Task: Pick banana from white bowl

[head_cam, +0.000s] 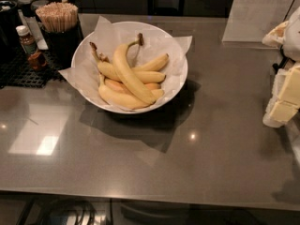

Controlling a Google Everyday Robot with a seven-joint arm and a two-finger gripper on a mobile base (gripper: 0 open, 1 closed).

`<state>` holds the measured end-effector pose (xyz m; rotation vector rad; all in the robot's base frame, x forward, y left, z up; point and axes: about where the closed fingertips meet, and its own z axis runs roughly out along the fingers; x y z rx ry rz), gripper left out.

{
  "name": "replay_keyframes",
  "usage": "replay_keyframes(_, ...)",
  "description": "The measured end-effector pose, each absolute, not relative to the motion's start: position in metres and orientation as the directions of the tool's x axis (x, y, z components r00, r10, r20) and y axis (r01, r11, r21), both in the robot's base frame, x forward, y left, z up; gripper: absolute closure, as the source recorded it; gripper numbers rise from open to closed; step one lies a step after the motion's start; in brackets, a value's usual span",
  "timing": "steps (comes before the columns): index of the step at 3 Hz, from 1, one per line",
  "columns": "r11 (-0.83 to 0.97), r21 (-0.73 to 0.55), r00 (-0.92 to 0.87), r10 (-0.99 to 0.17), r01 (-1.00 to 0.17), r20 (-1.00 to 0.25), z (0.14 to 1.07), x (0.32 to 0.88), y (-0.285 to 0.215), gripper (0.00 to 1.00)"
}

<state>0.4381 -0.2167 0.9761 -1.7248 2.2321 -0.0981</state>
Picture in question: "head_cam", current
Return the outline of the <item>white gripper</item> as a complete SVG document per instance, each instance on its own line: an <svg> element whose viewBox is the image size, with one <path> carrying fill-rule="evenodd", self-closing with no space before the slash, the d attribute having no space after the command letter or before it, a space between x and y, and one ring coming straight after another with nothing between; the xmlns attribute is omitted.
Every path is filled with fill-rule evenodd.
<svg viewBox="0 0 300 225"><path fill-rule="evenodd" d="M282 22L262 39L262 44L279 48L295 62L300 61L300 7L290 19ZM262 122L271 128L286 125L300 110L300 65L281 68L275 76L272 97L265 109Z"/></svg>

